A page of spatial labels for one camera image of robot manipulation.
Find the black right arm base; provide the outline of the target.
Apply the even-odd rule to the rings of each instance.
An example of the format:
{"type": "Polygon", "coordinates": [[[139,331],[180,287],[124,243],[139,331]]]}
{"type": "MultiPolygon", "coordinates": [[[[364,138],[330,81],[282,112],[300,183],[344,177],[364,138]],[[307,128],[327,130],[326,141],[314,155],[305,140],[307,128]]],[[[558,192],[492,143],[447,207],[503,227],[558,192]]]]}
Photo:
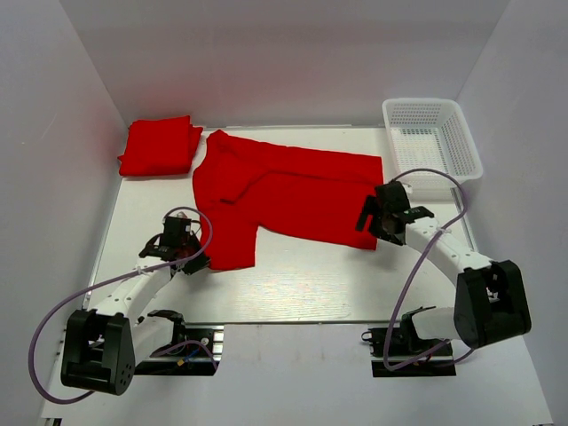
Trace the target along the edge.
{"type": "MultiPolygon", "coordinates": [[[[453,364],[454,353],[450,343],[431,355],[423,356],[413,364],[402,367],[396,371],[388,370],[383,364],[383,348],[386,337],[386,327],[371,327],[361,334],[361,341],[369,345],[372,376],[374,378],[419,378],[419,377],[453,377],[456,369],[453,364]]],[[[400,362],[416,357],[424,351],[439,344],[439,340],[428,340],[418,343],[411,348],[410,343],[398,330],[394,328],[389,348],[389,362],[400,362]]]]}

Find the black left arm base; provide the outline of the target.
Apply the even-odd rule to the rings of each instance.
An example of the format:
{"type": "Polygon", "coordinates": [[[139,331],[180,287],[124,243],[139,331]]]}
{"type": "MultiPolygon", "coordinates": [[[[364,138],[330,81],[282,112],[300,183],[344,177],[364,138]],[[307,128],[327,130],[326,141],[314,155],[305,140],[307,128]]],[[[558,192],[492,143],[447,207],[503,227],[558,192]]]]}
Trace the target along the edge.
{"type": "Polygon", "coordinates": [[[213,376],[220,366],[225,328],[221,325],[185,325],[180,337],[170,346],[185,342],[174,350],[137,365],[139,376],[213,376]]]}

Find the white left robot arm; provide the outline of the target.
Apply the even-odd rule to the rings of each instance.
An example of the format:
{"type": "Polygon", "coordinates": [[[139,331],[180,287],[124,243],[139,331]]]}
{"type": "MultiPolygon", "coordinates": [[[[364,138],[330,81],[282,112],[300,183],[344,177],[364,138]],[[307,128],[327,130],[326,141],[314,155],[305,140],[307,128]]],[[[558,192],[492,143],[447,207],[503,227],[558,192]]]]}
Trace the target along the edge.
{"type": "Polygon", "coordinates": [[[191,275],[209,265],[193,229],[203,218],[183,212],[166,216],[163,230],[138,255],[131,278],[122,279],[106,298],[67,321],[60,380],[87,391],[122,395],[138,364],[163,348],[180,353],[187,344],[182,314],[149,311],[147,306],[178,275],[191,275]]]}

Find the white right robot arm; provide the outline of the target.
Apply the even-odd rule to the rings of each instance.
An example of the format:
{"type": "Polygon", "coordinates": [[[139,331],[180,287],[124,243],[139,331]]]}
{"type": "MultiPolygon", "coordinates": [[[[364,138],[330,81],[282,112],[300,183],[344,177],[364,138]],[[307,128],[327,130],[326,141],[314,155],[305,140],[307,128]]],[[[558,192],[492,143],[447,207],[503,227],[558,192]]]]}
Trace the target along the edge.
{"type": "Polygon", "coordinates": [[[407,351],[419,354],[432,343],[452,340],[479,349],[531,330],[519,267],[510,260],[494,261],[459,242],[429,209],[411,206],[398,181],[377,186],[366,198],[356,228],[414,249],[455,286],[453,306],[422,307],[403,315],[393,332],[407,351]]]}

